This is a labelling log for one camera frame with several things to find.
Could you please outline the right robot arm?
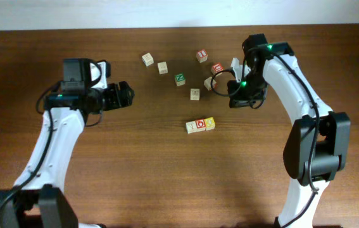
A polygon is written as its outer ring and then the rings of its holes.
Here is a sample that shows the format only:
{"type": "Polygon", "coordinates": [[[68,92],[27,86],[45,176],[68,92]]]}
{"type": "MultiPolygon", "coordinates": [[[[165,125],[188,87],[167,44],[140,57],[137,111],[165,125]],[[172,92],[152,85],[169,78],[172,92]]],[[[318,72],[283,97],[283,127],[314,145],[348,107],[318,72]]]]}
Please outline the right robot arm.
{"type": "Polygon", "coordinates": [[[292,124],[283,150],[289,188],[274,227],[312,227],[322,193],[345,167],[351,120],[322,101],[288,43],[255,34],[242,50],[243,61],[233,59],[230,67],[235,79],[227,83],[229,106],[258,109],[272,87],[292,124]]]}

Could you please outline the red O block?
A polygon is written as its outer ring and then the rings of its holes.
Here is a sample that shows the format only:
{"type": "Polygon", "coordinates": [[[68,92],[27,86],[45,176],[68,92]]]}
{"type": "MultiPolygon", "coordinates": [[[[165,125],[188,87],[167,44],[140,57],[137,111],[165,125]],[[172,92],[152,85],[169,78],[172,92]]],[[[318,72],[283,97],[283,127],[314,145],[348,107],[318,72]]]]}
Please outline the red O block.
{"type": "Polygon", "coordinates": [[[206,123],[204,119],[199,119],[195,121],[196,123],[196,131],[201,132],[206,130],[206,123]]]}

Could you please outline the yellow block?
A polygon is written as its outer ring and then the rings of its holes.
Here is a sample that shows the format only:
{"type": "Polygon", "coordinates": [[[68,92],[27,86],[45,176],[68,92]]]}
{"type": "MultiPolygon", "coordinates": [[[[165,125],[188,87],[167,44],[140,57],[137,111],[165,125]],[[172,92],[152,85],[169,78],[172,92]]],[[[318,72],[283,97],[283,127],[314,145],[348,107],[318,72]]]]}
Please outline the yellow block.
{"type": "Polygon", "coordinates": [[[213,117],[206,118],[204,119],[204,121],[206,125],[206,130],[213,130],[215,128],[216,124],[213,117]]]}

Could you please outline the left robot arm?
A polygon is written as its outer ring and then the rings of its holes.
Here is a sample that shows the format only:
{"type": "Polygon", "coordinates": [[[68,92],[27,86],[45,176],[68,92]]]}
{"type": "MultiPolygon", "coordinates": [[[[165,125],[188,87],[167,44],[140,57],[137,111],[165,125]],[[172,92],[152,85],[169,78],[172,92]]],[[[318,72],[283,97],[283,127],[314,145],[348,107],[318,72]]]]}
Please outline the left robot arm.
{"type": "Polygon", "coordinates": [[[65,177],[89,115],[128,107],[135,96],[126,81],[109,84],[111,65],[88,58],[63,60],[63,80],[37,99],[39,138],[11,189],[0,190],[0,227],[85,227],[64,195],[65,177]]]}

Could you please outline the wooden Y block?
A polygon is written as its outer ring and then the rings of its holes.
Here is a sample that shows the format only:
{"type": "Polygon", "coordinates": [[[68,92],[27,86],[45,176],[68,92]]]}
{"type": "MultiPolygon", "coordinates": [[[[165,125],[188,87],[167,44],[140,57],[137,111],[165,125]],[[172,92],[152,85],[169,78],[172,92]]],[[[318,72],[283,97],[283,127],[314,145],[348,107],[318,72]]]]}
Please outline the wooden Y block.
{"type": "Polygon", "coordinates": [[[186,123],[186,131],[188,134],[195,133],[197,131],[197,125],[195,121],[186,123]]]}

